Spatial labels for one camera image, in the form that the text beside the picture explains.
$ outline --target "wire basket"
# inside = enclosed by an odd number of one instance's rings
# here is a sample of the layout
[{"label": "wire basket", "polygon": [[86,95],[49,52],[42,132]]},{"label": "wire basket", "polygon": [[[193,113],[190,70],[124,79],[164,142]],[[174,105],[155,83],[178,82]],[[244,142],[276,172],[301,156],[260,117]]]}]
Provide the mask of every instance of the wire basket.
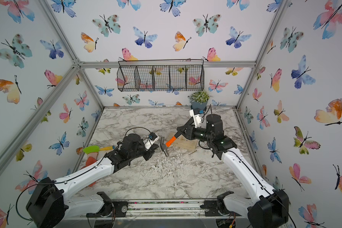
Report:
[{"label": "wire basket", "polygon": [[202,91],[204,61],[186,60],[119,61],[118,89],[135,91]]}]

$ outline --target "hammer head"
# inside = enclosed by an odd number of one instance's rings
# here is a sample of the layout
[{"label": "hammer head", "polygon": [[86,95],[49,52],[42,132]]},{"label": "hammer head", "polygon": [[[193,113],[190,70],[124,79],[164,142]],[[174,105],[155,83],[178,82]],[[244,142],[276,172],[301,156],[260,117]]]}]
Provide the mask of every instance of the hammer head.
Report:
[{"label": "hammer head", "polygon": [[169,156],[169,153],[167,152],[168,147],[167,147],[167,145],[165,144],[164,141],[165,141],[165,137],[161,136],[161,138],[160,138],[160,148],[165,153],[166,157],[168,157]]}]

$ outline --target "green plant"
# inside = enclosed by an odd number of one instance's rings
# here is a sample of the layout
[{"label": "green plant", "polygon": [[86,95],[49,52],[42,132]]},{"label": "green plant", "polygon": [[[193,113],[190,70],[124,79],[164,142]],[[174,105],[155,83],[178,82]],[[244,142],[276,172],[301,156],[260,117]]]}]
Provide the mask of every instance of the green plant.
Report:
[{"label": "green plant", "polygon": [[206,91],[203,90],[203,91],[193,93],[191,98],[193,101],[204,103],[209,100],[210,96]]}]

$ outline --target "wooden block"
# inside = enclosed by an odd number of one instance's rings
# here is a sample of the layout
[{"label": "wooden block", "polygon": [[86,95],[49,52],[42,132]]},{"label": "wooden block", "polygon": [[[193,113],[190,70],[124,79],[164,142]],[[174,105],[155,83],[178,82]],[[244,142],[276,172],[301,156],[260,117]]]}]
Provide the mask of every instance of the wooden block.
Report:
[{"label": "wooden block", "polygon": [[[167,141],[169,141],[174,135],[176,134],[176,132],[170,132],[169,136],[167,137]],[[194,140],[188,140],[186,139],[183,135],[180,135],[174,142],[172,145],[174,146],[178,146],[182,149],[187,149],[190,151],[195,151],[196,145],[198,143],[197,139]]]}]

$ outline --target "potted plant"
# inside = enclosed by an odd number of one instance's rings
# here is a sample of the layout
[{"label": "potted plant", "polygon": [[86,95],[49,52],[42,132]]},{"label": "potted plant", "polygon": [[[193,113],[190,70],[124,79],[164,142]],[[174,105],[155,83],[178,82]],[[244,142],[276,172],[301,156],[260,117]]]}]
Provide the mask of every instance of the potted plant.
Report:
[{"label": "potted plant", "polygon": [[206,110],[206,104],[208,103],[210,96],[206,91],[195,92],[191,95],[192,109],[199,108],[200,110]]}]

